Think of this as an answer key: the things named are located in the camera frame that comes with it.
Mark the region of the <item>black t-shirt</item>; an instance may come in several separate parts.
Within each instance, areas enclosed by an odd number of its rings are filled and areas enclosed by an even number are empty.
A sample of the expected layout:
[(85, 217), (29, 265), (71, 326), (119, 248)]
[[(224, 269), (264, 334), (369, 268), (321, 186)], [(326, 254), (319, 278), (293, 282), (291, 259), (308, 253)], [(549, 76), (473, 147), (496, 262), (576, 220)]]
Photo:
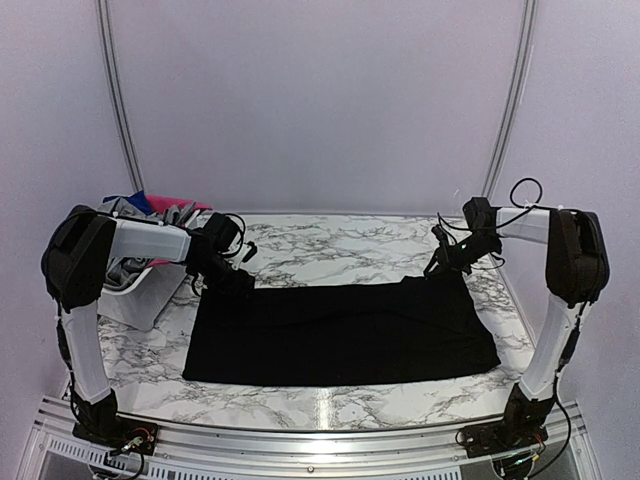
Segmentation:
[(260, 387), (447, 380), (500, 364), (462, 276), (372, 285), (206, 291), (182, 376)]

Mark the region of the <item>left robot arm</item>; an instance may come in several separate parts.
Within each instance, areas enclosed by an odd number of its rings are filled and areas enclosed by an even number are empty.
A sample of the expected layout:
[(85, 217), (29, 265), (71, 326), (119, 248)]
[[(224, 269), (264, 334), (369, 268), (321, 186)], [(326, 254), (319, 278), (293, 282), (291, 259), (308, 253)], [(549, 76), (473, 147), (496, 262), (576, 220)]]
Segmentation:
[(206, 286), (243, 297), (255, 279), (230, 263), (226, 220), (212, 215), (202, 227), (116, 217), (76, 206), (52, 234), (41, 259), (46, 290), (56, 305), (58, 348), (71, 381), (71, 411), (79, 425), (106, 445), (125, 438), (126, 423), (106, 376), (101, 353), (98, 300), (109, 262), (150, 258), (185, 266)]

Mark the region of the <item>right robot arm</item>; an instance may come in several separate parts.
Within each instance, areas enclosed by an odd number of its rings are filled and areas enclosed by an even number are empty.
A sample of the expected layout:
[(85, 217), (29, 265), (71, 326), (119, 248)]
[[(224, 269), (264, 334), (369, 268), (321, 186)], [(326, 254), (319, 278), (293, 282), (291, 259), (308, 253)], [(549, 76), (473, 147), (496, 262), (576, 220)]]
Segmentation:
[(442, 224), (433, 227), (439, 246), (425, 277), (448, 271), (469, 274), (480, 258), (500, 254), (507, 238), (546, 247), (549, 302), (543, 330), (495, 428), (496, 440), (515, 448), (544, 424), (556, 403), (561, 374), (573, 357), (584, 320), (609, 281), (604, 238), (593, 212), (536, 204), (495, 207), (485, 197), (471, 198), (462, 211), (470, 235), (451, 244)]

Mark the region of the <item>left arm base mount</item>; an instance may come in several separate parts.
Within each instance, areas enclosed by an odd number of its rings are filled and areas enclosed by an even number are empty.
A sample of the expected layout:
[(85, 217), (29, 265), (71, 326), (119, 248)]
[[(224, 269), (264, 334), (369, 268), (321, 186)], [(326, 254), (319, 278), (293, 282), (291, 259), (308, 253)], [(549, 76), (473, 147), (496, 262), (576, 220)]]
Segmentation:
[(81, 440), (108, 447), (110, 456), (138, 453), (152, 455), (158, 440), (159, 426), (156, 423), (127, 417), (115, 417), (112, 433), (97, 432), (76, 422), (72, 434)]

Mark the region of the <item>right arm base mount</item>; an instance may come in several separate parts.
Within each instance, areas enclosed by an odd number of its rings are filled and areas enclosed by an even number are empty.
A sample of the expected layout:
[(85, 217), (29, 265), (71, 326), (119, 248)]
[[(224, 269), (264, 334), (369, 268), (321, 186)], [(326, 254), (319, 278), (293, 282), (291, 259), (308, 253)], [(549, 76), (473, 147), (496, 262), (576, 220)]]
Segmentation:
[(512, 431), (501, 420), (464, 426), (455, 436), (456, 443), (465, 449), (468, 458), (541, 447), (547, 439), (544, 426)]

